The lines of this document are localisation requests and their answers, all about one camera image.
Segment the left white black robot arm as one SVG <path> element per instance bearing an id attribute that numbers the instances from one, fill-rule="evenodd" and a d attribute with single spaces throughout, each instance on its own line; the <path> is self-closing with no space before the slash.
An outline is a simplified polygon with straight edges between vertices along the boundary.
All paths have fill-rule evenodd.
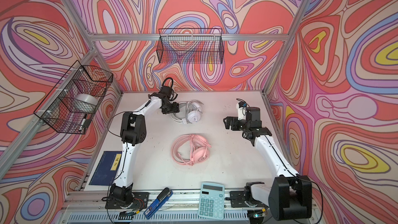
<path id="1" fill-rule="evenodd" d="M 115 179 L 110 183 L 107 208 L 129 208 L 134 202 L 133 169 L 141 143 L 147 136 L 146 116 L 157 110 L 165 115 L 179 112 L 175 102 L 178 94 L 170 86 L 161 86 L 158 92 L 148 96 L 148 101 L 134 111 L 122 114 L 120 138 L 122 156 Z"/>

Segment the pink cat-ear headphones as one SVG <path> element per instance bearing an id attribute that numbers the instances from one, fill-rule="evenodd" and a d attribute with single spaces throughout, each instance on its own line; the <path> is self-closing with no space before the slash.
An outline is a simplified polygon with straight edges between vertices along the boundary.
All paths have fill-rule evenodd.
<path id="1" fill-rule="evenodd" d="M 184 158 L 179 152 L 179 148 L 189 144 L 189 157 Z M 210 148 L 208 140 L 198 134 L 185 134 L 179 136 L 171 146 L 171 157 L 179 165 L 194 166 L 195 164 L 205 162 L 210 157 Z"/>

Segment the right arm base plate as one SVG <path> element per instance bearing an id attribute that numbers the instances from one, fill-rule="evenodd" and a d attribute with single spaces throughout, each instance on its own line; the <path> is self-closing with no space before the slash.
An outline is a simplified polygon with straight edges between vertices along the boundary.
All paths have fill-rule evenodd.
<path id="1" fill-rule="evenodd" d="M 267 186 L 264 182 L 249 182 L 246 183 L 242 191 L 231 191 L 226 197 L 226 201 L 230 201 L 233 208 L 261 207 L 267 209 L 270 192 L 271 186 Z"/>

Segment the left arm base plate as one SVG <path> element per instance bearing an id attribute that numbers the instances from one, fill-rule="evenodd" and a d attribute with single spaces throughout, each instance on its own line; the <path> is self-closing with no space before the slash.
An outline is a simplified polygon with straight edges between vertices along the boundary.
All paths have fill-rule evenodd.
<path id="1" fill-rule="evenodd" d="M 149 192 L 128 193 L 125 200 L 119 200 L 115 197 L 103 197 L 106 209 L 144 209 L 148 205 Z"/>

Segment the white headphones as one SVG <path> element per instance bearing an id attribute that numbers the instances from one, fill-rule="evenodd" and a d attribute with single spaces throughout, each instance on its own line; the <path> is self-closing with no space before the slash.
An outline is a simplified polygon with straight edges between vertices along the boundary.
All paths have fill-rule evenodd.
<path id="1" fill-rule="evenodd" d="M 177 114 L 171 114 L 171 118 L 179 124 L 197 123 L 202 118 L 202 106 L 204 104 L 199 100 L 182 101 L 179 102 L 179 113 L 184 113 L 183 117 L 178 117 Z"/>

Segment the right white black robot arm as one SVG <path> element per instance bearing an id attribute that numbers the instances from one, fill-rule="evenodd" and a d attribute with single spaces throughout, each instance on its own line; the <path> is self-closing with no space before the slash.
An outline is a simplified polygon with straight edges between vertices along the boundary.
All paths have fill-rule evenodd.
<path id="1" fill-rule="evenodd" d="M 268 206 L 273 218 L 281 220 L 309 219 L 312 216 L 312 182 L 294 169 L 276 145 L 271 131 L 263 127 L 258 107 L 237 104 L 238 115 L 223 122 L 227 130 L 240 131 L 266 162 L 271 173 L 271 186 L 263 182 L 247 183 L 245 201 Z"/>

